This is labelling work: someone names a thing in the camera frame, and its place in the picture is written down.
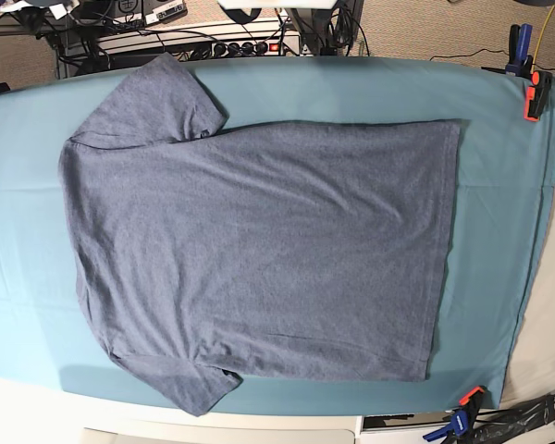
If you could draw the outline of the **white power strip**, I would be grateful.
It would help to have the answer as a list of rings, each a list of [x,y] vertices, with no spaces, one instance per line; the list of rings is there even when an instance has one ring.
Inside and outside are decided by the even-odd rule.
[[[286,39],[270,39],[269,41],[233,41],[197,43],[189,49],[175,53],[180,61],[201,61],[208,59],[262,57],[262,56],[299,56],[296,41],[287,44]]]

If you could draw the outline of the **orange black clamp top right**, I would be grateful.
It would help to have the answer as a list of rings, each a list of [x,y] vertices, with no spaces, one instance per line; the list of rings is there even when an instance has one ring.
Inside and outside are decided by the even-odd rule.
[[[535,71],[531,84],[527,87],[524,98],[524,119],[539,121],[549,99],[553,76],[548,71]]]

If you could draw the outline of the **black plastic bag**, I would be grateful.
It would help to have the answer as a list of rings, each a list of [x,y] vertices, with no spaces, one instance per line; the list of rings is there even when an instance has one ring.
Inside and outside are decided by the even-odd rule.
[[[555,396],[548,394],[523,401],[476,424],[472,443],[505,443],[555,421]]]

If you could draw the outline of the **blue clamp top right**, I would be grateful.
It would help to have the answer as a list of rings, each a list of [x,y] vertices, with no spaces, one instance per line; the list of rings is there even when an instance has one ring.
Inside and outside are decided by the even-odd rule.
[[[532,56],[528,54],[533,27],[530,24],[513,24],[510,28],[508,63],[505,73],[531,79]]]

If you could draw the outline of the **blue orange clamp bottom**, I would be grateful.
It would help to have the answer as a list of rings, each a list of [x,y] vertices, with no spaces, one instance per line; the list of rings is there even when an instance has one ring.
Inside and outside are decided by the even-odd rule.
[[[450,415],[448,423],[438,430],[423,435],[423,440],[427,443],[437,440],[441,443],[465,443],[473,435],[475,420],[486,392],[485,386],[472,388],[459,400],[459,407]]]

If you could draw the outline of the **teal table cloth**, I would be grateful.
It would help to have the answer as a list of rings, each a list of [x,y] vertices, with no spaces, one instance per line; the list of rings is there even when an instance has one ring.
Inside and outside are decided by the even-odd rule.
[[[524,80],[454,64],[376,57],[190,62],[228,126],[310,120],[464,121],[448,275],[422,383],[247,376],[219,413],[369,415],[449,409],[483,385],[495,406],[533,287],[555,186],[555,83],[538,122]],[[0,377],[157,407],[114,365],[80,312],[57,163],[65,139],[123,71],[0,95]]]

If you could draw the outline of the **blue-grey T-shirt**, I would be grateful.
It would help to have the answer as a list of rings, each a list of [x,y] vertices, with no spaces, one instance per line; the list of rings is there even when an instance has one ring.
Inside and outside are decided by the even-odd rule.
[[[64,143],[79,304],[107,357],[194,415],[243,376],[425,380],[459,123],[224,122],[162,55]]]

